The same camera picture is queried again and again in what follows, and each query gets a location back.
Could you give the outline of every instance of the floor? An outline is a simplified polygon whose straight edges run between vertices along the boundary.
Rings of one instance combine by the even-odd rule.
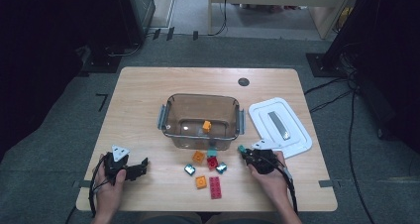
[[[175,34],[208,36],[208,0],[155,0],[157,10],[151,30],[174,27]],[[264,38],[320,41],[313,20],[305,6],[297,10],[281,7],[269,13],[267,6],[243,9],[239,5],[226,5],[226,28],[219,37]],[[224,5],[213,4],[213,33],[218,32],[224,22]],[[332,32],[326,41],[334,41]]]

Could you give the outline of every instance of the plastic bin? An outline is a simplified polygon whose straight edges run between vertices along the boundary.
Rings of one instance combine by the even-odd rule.
[[[204,122],[210,122],[208,132]],[[157,127],[178,148],[219,151],[245,132],[245,114],[233,97],[203,94],[173,94],[162,105]]]

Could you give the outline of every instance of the hand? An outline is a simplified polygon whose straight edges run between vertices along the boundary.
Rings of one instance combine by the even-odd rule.
[[[286,166],[283,152],[274,153],[277,159]],[[253,165],[249,164],[248,168],[251,171],[251,175],[260,183],[265,194],[277,208],[282,218],[281,223],[301,223],[288,199],[287,183],[283,175],[277,169],[268,174],[260,174]]]
[[[96,215],[92,223],[111,223],[113,216],[118,211],[121,204],[126,174],[127,172],[124,169],[121,169],[117,174],[114,185],[107,182],[100,187],[96,193]],[[96,185],[100,185],[104,180],[106,180],[105,166],[102,162],[95,177],[95,183]]]

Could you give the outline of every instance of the white tray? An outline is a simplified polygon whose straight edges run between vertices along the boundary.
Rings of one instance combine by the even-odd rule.
[[[275,97],[253,104],[249,111],[261,138],[279,145],[273,150],[283,151],[285,158],[306,152],[312,147],[311,137],[284,99]],[[274,123],[270,113],[276,115],[280,124]]]

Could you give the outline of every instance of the orange block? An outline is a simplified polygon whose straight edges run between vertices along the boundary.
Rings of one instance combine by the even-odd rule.
[[[202,175],[202,176],[197,176],[195,178],[195,185],[197,186],[198,189],[207,187],[207,181],[206,181],[206,176]]]
[[[201,164],[205,158],[205,154],[199,151],[196,151],[192,156],[192,160],[196,163]]]
[[[209,121],[205,121],[203,124],[203,133],[209,133],[211,129],[211,123]]]

